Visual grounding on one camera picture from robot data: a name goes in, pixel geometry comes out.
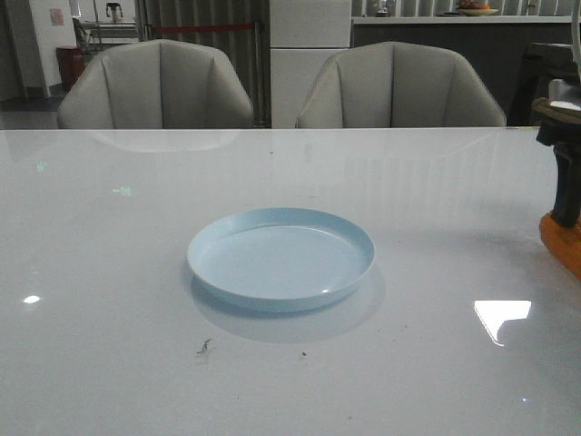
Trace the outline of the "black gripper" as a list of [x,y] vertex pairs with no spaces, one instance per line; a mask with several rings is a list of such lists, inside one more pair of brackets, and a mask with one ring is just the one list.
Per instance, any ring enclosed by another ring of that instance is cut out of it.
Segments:
[[573,228],[580,216],[580,86],[554,79],[548,97],[535,99],[532,110],[540,116],[537,141],[554,145],[557,184],[551,217]]

